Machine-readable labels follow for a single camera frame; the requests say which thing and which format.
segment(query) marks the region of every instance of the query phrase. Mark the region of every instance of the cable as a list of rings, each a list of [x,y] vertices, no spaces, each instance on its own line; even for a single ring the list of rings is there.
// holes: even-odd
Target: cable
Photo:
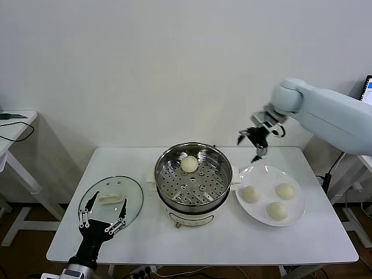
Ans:
[[[340,159],[338,160],[338,162],[337,162],[337,164],[336,164],[336,166],[335,166],[335,169],[333,170],[333,172],[335,172],[336,171],[336,169],[337,169],[337,167],[338,167],[338,165],[339,165],[339,163],[341,162],[341,160],[345,157],[345,155],[346,155],[346,153],[345,152],[343,152],[344,154],[342,154],[341,155],[341,157],[340,157]]]
[[[326,271],[324,269],[320,269],[320,270],[323,271],[323,273],[327,277],[327,279],[330,279],[330,277],[328,276],[328,274],[326,273]]]
[[[3,139],[5,139],[5,140],[7,140],[7,141],[12,141],[12,142],[20,142],[20,141],[24,141],[24,140],[28,139],[29,136],[32,135],[33,132],[35,131],[35,128],[34,128],[33,126],[31,126],[31,125],[29,125],[29,124],[23,122],[23,121],[17,121],[17,122],[8,123],[8,124],[1,124],[0,127],[11,126],[11,125],[16,125],[16,124],[20,124],[20,123],[25,124],[25,125],[31,127],[31,129],[33,129],[33,130],[32,130],[32,131],[31,131],[27,136],[25,136],[25,137],[22,138],[22,139],[11,139],[11,138],[3,137],[3,136],[1,136],[1,135],[0,135],[0,138],[3,138]]]
[[[189,274],[189,273],[194,273],[194,272],[198,272],[198,271],[201,271],[202,269],[207,269],[208,267],[212,267],[212,266],[204,266],[202,267],[201,269],[197,269],[197,270],[194,270],[194,271],[186,271],[186,272],[181,272],[181,273],[177,273],[177,274],[171,274],[171,275],[159,275],[156,271],[154,271],[154,273],[159,276],[159,277],[172,277],[172,276],[179,276],[179,275],[183,275],[183,274]]]
[[[237,266],[237,268],[244,274],[246,279],[250,279],[246,272],[242,268],[240,268],[240,266]]]
[[[6,275],[6,272],[5,272],[5,270],[2,268],[2,266],[0,266],[0,270],[1,270],[2,274],[4,275],[4,278],[5,278],[5,279],[8,279],[8,275]]]
[[[337,160],[331,166],[329,172],[325,174],[324,179],[323,179],[323,183],[321,185],[321,187],[322,187],[322,189],[325,193],[328,192],[328,188],[330,187],[330,184],[331,184],[331,179],[332,179],[331,172],[332,172],[333,168],[335,166],[336,166],[336,168],[338,167],[338,164],[340,163],[342,158],[345,156],[345,154],[346,154],[345,152],[341,152],[341,154],[338,156]]]
[[[178,277],[186,277],[186,278],[190,278],[190,277],[199,276],[199,275],[204,276],[204,277],[207,277],[207,278],[209,278],[209,279],[227,279],[227,278],[224,278],[224,277],[212,277],[212,276],[209,276],[209,275],[207,275],[207,274],[205,274],[205,273],[202,273],[202,272],[200,272],[200,273],[195,273],[195,274],[193,274],[193,275],[185,275],[185,274],[177,275],[177,276],[172,277],[172,279],[176,279],[176,278],[178,278]]]
[[[330,171],[328,172],[329,174],[331,174],[331,171],[332,171],[333,167],[342,159],[344,154],[345,154],[344,152],[341,152],[341,154],[338,156],[336,162],[334,162],[334,164],[331,166]]]
[[[363,213],[364,213],[368,218],[371,218],[371,219],[372,219],[372,217],[369,216],[369,215],[367,214],[367,212],[366,212],[366,211],[364,210],[364,208],[363,208],[363,200],[360,202],[360,207],[362,208]]]

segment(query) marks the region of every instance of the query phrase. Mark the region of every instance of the wooden floor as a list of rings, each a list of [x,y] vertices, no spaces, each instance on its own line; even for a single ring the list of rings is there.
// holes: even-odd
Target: wooden floor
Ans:
[[[10,214],[5,214],[0,219],[0,239],[3,239],[8,231],[12,221],[20,212],[21,207],[16,206],[14,211]],[[372,219],[363,214],[360,208],[353,208],[353,211],[359,221],[366,229],[369,236],[372,238]],[[345,217],[340,209],[336,209],[341,221]],[[45,220],[54,221],[53,217],[41,207],[33,208],[29,220]],[[29,274],[33,273],[52,273],[60,274],[63,268],[66,267],[64,263],[49,262],[45,255],[47,254],[48,247],[53,239],[54,232],[47,231],[21,231],[15,238],[12,246],[0,247],[0,266],[5,270],[8,279],[26,279]],[[354,233],[349,233],[349,236],[354,243],[358,253],[364,260],[372,264],[372,249],[365,249],[360,244],[358,238]],[[114,278],[121,279],[126,276],[136,266],[116,266],[114,269]],[[158,273],[160,275],[175,274],[183,271],[191,271],[200,267],[181,267],[181,266],[168,266],[162,267]],[[248,274],[250,279],[264,279],[264,278],[280,278],[277,267],[242,267]],[[101,270],[108,270],[108,266],[99,266]],[[333,264],[326,266],[324,271],[328,274],[330,279],[372,279],[372,273],[367,265],[359,260],[351,264]],[[212,277],[227,278],[227,279],[244,279],[246,278],[240,270],[236,267],[210,267],[203,270]],[[206,278],[204,276],[195,276],[195,279]],[[318,279],[326,279],[326,275],[319,270],[316,274]]]

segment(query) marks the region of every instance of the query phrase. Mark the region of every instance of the white table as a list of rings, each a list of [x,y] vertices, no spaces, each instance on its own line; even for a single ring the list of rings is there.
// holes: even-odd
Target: white table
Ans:
[[[2,113],[14,113],[26,116],[26,119],[9,119],[0,120],[0,124],[14,123],[18,121],[31,124],[37,117],[37,112],[33,111],[4,111]],[[27,128],[24,124],[0,127],[0,135],[10,139],[17,139]],[[8,151],[14,142],[0,138],[0,157],[7,155],[6,162],[21,177],[22,185],[33,197],[48,209],[58,220],[61,220],[65,211],[58,203],[54,202],[47,190],[43,189],[32,175],[18,162],[18,160]],[[12,208],[2,199],[0,199],[0,216],[4,212],[10,212]],[[56,230],[59,222],[41,222],[41,221],[24,221],[31,208],[23,208],[13,225],[9,229],[1,246],[10,246],[19,230]]]
[[[298,148],[270,148],[261,161],[289,173],[306,193],[302,220],[289,227],[262,224],[240,207],[233,193],[221,216],[199,228],[174,227],[156,191],[145,182],[148,167],[166,148],[98,148],[74,193],[46,257],[66,262],[82,240],[77,210],[81,197],[97,181],[109,176],[129,176],[144,190],[138,217],[114,239],[102,245],[102,264],[186,265],[304,265],[287,278],[301,278],[327,263],[358,260],[347,233]],[[249,166],[253,148],[220,148],[231,164]]]

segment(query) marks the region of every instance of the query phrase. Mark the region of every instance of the table leg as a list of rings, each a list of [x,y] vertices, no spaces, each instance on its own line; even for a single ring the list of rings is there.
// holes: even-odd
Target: table leg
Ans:
[[[115,268],[115,265],[114,264],[110,264],[110,266],[109,266],[109,272],[108,272],[108,274],[110,276],[112,276],[112,274],[114,273],[114,268]]]
[[[308,266],[299,266],[296,269],[293,269],[287,275],[283,276],[282,279],[301,279],[310,273],[321,269],[325,264],[315,264]]]
[[[342,212],[349,220],[348,222],[342,222],[345,231],[354,231],[365,248],[372,248],[371,239],[367,235],[362,225],[359,223],[351,208],[343,208]]]
[[[14,238],[16,237],[19,230],[31,230],[31,231],[56,231],[60,222],[45,222],[45,221],[25,221],[31,208],[23,208],[18,214],[16,220],[13,222],[9,231],[6,233],[1,246],[9,247]]]
[[[337,202],[366,171],[367,167],[362,162],[355,163],[328,191],[327,196],[330,202],[332,204]]]
[[[12,212],[13,208],[5,201],[3,200],[1,197],[0,197],[0,218],[2,217],[2,215],[5,213],[5,212]]]
[[[7,163],[23,179],[24,187],[41,203],[57,220],[61,221],[65,211],[62,207],[49,196],[46,190],[43,190],[32,175],[18,162],[18,160],[8,152]]]

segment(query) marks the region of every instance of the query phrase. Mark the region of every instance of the stainless steel steamer basket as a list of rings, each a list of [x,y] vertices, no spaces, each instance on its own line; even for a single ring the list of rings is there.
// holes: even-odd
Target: stainless steel steamer basket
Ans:
[[[181,160],[197,158],[193,173],[181,168]],[[233,170],[218,149],[198,142],[178,144],[164,152],[155,165],[156,188],[162,201],[183,214],[204,214],[217,209],[227,198]]]

